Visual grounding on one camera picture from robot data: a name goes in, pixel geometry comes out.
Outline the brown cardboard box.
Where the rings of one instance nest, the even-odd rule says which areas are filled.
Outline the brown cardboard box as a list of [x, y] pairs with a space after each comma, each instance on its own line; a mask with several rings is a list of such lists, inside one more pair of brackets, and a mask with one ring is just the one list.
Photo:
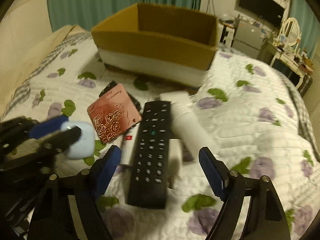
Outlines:
[[105, 64], [199, 88], [217, 51], [216, 16], [136, 3], [91, 29]]

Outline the light blue earbuds case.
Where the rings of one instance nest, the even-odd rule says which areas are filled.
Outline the light blue earbuds case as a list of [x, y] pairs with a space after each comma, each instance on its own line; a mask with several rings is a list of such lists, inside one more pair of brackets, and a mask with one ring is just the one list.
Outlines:
[[84, 121], [67, 121], [61, 125], [61, 131], [78, 126], [81, 129], [79, 140], [74, 143], [64, 155], [71, 160], [88, 158], [93, 155], [95, 150], [95, 130], [89, 122]]

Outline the green curtain right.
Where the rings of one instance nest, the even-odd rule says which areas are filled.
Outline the green curtain right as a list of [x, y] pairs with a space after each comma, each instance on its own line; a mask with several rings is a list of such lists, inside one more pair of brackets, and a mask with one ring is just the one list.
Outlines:
[[291, 0], [289, 16], [298, 21], [301, 35], [299, 47], [312, 58], [319, 39], [319, 21], [305, 0]]

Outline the small white red tube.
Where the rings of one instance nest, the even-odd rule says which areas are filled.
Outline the small white red tube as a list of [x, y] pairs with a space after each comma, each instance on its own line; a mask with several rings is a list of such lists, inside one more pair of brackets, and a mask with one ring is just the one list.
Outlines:
[[131, 166], [133, 148], [135, 145], [137, 132], [138, 132], [138, 125], [129, 129], [126, 135], [124, 136], [123, 145], [121, 148], [121, 160], [120, 160], [121, 165]]

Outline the white dressing table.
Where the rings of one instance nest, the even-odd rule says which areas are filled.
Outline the white dressing table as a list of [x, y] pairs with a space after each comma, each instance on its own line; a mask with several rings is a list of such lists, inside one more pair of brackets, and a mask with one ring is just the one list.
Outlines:
[[261, 45], [257, 59], [284, 74], [302, 93], [304, 82], [308, 81], [309, 76], [306, 69], [294, 60], [293, 54], [285, 53], [265, 40]]

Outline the red rose patterned box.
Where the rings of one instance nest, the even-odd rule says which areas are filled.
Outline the red rose patterned box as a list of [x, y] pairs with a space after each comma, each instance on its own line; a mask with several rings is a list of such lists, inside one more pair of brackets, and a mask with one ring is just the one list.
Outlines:
[[103, 144], [107, 144], [138, 124], [142, 117], [118, 84], [87, 108], [92, 125]]

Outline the black wall television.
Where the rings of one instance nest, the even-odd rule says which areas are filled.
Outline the black wall television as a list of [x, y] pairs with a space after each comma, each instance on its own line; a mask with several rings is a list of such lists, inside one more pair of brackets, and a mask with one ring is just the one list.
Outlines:
[[281, 26], [285, 9], [274, 0], [239, 0], [239, 7], [256, 14], [276, 28]]

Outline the oval white vanity mirror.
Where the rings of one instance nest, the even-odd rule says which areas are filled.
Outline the oval white vanity mirror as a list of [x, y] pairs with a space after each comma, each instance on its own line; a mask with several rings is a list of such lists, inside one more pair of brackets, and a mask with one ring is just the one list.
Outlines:
[[284, 46], [296, 46], [299, 44], [302, 32], [296, 18], [289, 17], [281, 26], [279, 43]]

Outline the white cylindrical bottle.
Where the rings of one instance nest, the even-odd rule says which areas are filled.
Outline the white cylindrical bottle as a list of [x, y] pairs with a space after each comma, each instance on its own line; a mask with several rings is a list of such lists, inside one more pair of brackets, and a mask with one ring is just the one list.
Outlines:
[[172, 131], [182, 140], [187, 150], [197, 158], [201, 148], [207, 147], [212, 154], [219, 151], [191, 110], [190, 95], [185, 90], [161, 93], [159, 98], [171, 103]]

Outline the beige pillow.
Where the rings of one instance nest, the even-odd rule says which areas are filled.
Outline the beige pillow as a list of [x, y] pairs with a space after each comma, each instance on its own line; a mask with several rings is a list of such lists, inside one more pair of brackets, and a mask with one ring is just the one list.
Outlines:
[[14, 54], [12, 49], [1, 49], [1, 113], [5, 112], [15, 90], [40, 66], [46, 56], [65, 38], [78, 33], [87, 31], [78, 25], [65, 25], [28, 48], [22, 56]]

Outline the black tv remote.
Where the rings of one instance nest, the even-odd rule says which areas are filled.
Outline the black tv remote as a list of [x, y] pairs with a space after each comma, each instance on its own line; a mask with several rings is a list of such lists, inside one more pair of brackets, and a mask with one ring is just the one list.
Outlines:
[[165, 208], [170, 126], [170, 102], [145, 103], [133, 152], [127, 204], [147, 209]]

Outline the silver mini fridge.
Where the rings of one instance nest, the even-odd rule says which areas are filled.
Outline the silver mini fridge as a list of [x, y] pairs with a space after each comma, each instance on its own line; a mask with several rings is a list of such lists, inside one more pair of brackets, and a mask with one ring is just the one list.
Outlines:
[[239, 21], [235, 31], [232, 48], [256, 59], [258, 57], [263, 37], [261, 29], [243, 20]]

